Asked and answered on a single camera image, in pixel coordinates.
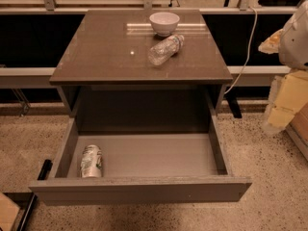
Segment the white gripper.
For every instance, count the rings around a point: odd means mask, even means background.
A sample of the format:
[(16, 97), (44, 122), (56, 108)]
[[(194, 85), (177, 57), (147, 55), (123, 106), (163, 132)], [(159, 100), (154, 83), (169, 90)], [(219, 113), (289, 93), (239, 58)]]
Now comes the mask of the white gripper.
[[(282, 32), (280, 29), (273, 33), (259, 45), (258, 50), (265, 54), (277, 53)], [(297, 70), (285, 75), (274, 98), (273, 107), (271, 105), (266, 107), (262, 129), (268, 135), (280, 133), (307, 102), (308, 72)]]

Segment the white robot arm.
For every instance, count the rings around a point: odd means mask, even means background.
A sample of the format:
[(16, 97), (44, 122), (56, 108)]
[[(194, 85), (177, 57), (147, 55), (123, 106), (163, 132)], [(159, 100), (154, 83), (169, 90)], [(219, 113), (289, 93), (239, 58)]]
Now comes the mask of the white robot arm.
[(269, 90), (263, 130), (275, 135), (285, 130), (308, 103), (308, 2), (302, 3), (284, 27), (262, 42), (258, 50), (277, 53), (280, 63), (291, 69), (284, 77), (275, 76)]

